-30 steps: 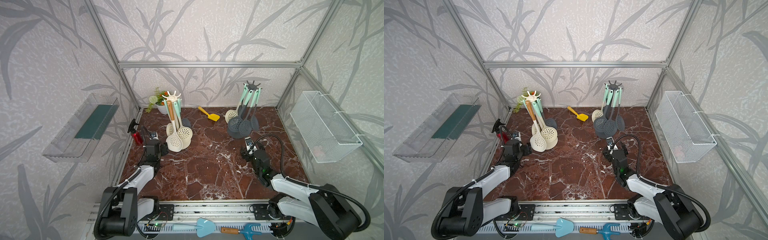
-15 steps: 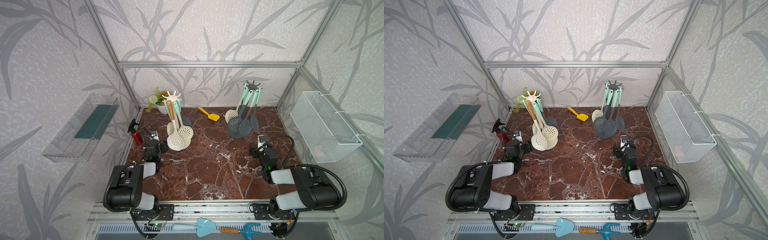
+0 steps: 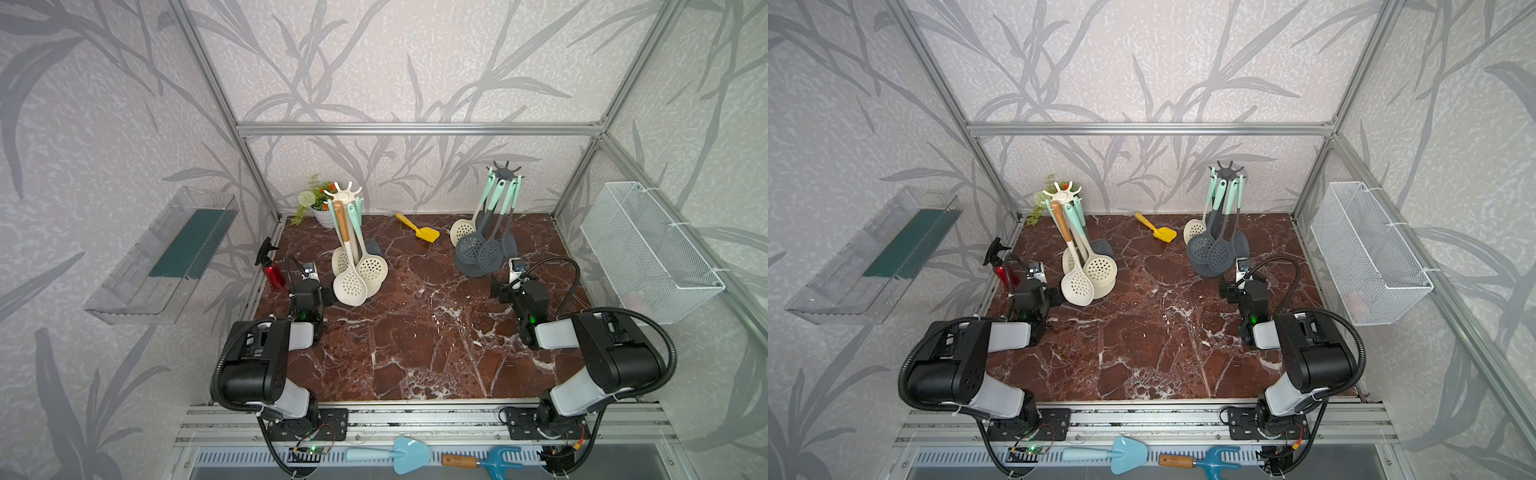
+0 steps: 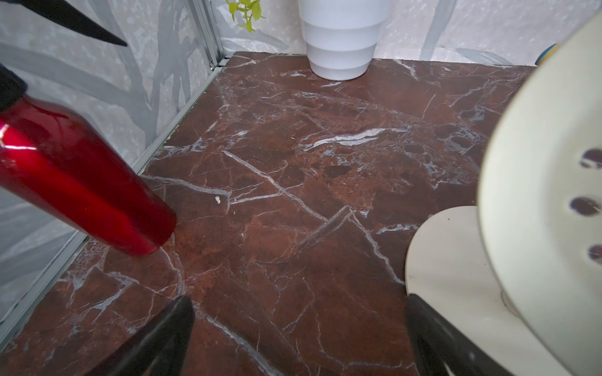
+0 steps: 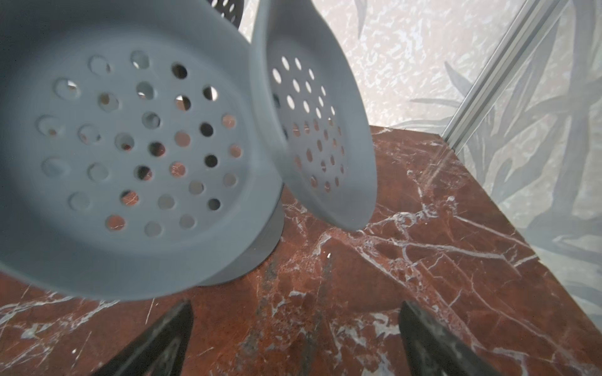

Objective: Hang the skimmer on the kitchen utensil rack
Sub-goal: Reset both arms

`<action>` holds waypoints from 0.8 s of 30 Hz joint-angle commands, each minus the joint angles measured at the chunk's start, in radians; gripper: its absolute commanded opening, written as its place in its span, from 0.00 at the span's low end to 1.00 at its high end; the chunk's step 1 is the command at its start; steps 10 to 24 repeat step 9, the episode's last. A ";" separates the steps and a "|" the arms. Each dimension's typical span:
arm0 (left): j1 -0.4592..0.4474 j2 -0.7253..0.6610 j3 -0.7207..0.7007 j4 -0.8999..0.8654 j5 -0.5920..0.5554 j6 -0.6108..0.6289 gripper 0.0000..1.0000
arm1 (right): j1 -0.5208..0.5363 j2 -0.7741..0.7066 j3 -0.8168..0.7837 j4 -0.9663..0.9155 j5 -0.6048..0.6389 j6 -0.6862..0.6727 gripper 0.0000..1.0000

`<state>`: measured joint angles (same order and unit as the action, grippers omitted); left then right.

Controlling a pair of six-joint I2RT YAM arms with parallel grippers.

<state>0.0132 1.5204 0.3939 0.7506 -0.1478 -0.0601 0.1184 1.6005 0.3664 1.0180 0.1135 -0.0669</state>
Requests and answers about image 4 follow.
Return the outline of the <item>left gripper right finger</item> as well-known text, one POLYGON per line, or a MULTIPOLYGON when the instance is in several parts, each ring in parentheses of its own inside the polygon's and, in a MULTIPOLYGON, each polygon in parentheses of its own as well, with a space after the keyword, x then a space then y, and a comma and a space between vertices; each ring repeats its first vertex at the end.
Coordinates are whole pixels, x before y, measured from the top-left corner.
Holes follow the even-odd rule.
POLYGON ((510 374, 418 295, 409 295, 405 318, 420 375, 510 374))

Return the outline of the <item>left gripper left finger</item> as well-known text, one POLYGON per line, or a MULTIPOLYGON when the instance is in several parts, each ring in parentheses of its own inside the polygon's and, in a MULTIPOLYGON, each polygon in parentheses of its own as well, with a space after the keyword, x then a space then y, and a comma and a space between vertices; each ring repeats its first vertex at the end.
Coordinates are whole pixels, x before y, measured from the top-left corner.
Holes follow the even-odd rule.
POLYGON ((194 325, 191 299, 174 299, 88 375, 180 375, 194 325))

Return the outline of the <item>cream slotted spatula wooden handle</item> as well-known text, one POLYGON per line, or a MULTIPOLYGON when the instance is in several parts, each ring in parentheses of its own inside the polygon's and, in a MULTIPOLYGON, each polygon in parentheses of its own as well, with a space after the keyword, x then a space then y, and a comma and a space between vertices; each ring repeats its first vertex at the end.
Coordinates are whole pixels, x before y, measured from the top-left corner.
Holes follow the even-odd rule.
POLYGON ((601 16, 537 67, 500 118, 478 187, 488 257, 573 375, 601 373, 601 16))

